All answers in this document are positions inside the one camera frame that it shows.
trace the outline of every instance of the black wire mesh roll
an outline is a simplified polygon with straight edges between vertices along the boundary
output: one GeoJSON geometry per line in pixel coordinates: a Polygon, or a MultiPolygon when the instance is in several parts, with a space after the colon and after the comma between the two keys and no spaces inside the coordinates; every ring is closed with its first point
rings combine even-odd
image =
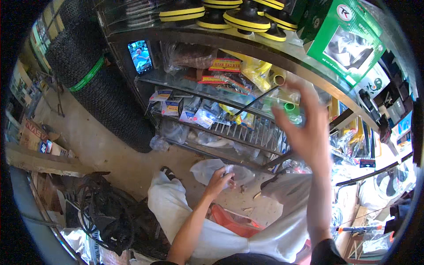
{"type": "Polygon", "coordinates": [[[88,0],[65,0],[60,8],[60,18],[65,28],[87,20],[92,14],[91,5],[88,0]]]}
{"type": "MultiPolygon", "coordinates": [[[[91,24],[66,28],[52,41],[46,59],[66,87],[77,84],[101,57],[99,33],[91,24]]],[[[141,153],[151,151],[153,127],[116,69],[103,65],[79,91],[71,92],[103,126],[141,153]]]]}

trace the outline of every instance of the concrete floor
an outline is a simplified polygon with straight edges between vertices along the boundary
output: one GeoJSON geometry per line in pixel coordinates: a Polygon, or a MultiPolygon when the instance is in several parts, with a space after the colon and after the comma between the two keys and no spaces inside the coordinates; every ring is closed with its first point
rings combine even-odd
{"type": "MultiPolygon", "coordinates": [[[[46,99],[50,106],[57,106],[58,99],[54,91],[48,91],[46,99]]],[[[171,146],[166,153],[138,153],[103,127],[69,92],[61,96],[61,102],[65,118],[51,111],[42,98],[34,120],[48,124],[57,133],[61,133],[58,143],[71,149],[83,164],[98,171],[110,171],[107,179],[112,185],[127,191],[137,200],[147,196],[153,173],[166,165],[186,187],[189,206],[196,205],[204,186],[195,180],[189,169],[198,161],[208,159],[207,157],[178,146],[171,146]]],[[[255,181],[245,185],[243,194],[240,189],[225,190],[219,195],[216,203],[268,226],[281,215],[282,205],[263,197],[253,201],[253,196],[260,191],[260,184],[271,177],[257,173],[255,181]],[[250,207],[253,210],[243,211],[250,207]]]]}

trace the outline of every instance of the sandal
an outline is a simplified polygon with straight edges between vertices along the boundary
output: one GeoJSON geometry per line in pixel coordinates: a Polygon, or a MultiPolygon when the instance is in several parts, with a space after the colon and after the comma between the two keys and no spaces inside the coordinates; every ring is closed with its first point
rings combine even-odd
{"type": "Polygon", "coordinates": [[[164,166],[160,169],[160,171],[165,173],[165,175],[168,177],[169,180],[175,179],[175,174],[174,174],[174,172],[172,172],[172,170],[169,167],[164,166]]]}

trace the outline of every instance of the sleeve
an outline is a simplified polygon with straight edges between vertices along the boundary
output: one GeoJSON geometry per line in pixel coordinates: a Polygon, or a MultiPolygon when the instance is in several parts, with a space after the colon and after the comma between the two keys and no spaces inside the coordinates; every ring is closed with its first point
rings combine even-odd
{"type": "Polygon", "coordinates": [[[178,265],[178,264],[173,263],[171,261],[160,260],[160,261],[155,261],[151,263],[150,265],[178,265]]]}
{"type": "Polygon", "coordinates": [[[333,239],[325,239],[318,243],[312,251],[311,265],[320,264],[347,264],[340,257],[333,239]]]}

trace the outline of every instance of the hand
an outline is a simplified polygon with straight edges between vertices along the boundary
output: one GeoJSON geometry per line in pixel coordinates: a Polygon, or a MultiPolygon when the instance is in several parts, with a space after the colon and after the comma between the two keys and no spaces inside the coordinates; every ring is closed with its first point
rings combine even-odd
{"type": "Polygon", "coordinates": [[[230,185],[231,189],[235,189],[236,184],[234,180],[231,179],[231,177],[234,176],[234,173],[228,173],[223,176],[224,173],[225,167],[221,167],[213,173],[212,178],[203,193],[203,197],[209,198],[210,201],[215,200],[227,183],[230,185]]]}
{"type": "Polygon", "coordinates": [[[303,128],[294,126],[284,110],[273,106],[275,122],[285,131],[292,149],[311,167],[314,174],[328,175],[331,170],[331,158],[327,109],[320,105],[315,91],[288,80],[286,84],[290,89],[300,92],[306,124],[303,128]]]}

